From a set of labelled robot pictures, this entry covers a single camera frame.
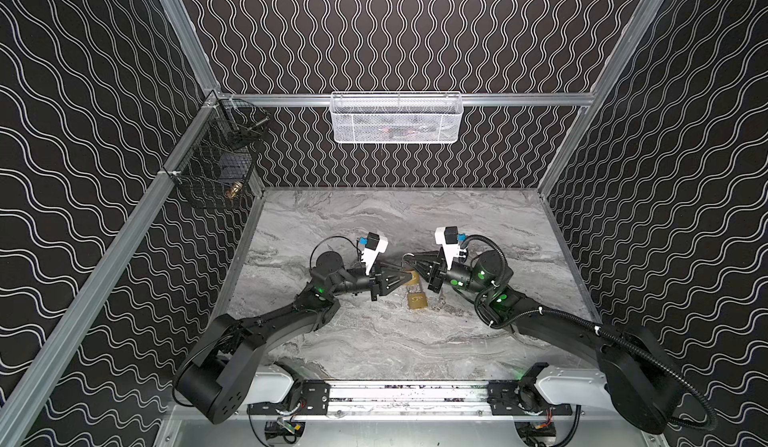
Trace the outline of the long shackle brass padlock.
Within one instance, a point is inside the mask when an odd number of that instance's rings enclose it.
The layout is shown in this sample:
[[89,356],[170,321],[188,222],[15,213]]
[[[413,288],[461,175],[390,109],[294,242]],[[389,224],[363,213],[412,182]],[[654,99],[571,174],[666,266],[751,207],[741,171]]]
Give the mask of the long shackle brass padlock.
[[408,292],[407,306],[410,310],[425,309],[428,307],[428,297],[424,292]]

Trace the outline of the small brass padlock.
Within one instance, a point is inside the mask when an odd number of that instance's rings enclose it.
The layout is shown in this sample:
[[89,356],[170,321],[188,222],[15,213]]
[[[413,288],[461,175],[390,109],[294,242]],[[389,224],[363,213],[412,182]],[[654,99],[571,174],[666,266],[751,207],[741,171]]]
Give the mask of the small brass padlock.
[[421,278],[419,273],[412,265],[412,257],[412,253],[405,253],[402,256],[402,268],[404,272],[409,275],[409,278],[406,282],[403,283],[403,286],[407,287],[408,289],[415,288],[418,290],[421,287]]

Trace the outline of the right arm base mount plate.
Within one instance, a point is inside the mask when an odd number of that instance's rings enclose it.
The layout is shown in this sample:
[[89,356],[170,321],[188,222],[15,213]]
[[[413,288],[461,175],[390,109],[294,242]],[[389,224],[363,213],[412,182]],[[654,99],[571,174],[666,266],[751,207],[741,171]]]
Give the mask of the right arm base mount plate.
[[570,405],[551,404],[532,385],[517,381],[489,382],[487,403],[493,416],[568,416],[573,413]]

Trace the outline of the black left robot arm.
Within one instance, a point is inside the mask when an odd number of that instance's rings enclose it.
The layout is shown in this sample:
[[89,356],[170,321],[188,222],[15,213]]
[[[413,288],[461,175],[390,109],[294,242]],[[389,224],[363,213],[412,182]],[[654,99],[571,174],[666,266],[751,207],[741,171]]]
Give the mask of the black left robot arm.
[[304,333],[327,325],[345,294],[387,296],[412,279],[396,265],[373,262],[347,267],[340,254],[322,253],[310,270],[305,287],[287,305],[244,318],[222,314],[213,319],[182,362],[172,382],[181,405],[219,424],[245,402],[265,353]]

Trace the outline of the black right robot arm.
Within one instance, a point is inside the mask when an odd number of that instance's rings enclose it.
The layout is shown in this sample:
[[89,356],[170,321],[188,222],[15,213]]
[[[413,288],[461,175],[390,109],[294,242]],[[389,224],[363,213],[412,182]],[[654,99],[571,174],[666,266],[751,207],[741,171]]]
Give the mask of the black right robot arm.
[[474,262],[461,256],[448,263],[441,250],[410,253],[404,261],[431,290],[467,294],[490,328],[542,340],[597,367],[612,407],[633,426],[660,434],[672,420],[684,388],[672,375],[674,362],[648,329],[597,324],[502,285],[513,271],[494,250]]

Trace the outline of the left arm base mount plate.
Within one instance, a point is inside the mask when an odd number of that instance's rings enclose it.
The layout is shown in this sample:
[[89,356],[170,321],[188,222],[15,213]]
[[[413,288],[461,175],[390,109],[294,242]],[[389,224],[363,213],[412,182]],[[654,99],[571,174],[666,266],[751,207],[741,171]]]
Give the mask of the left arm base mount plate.
[[325,415],[328,411],[330,385],[321,380],[295,382],[288,392],[274,402],[250,403],[247,413],[254,416]]

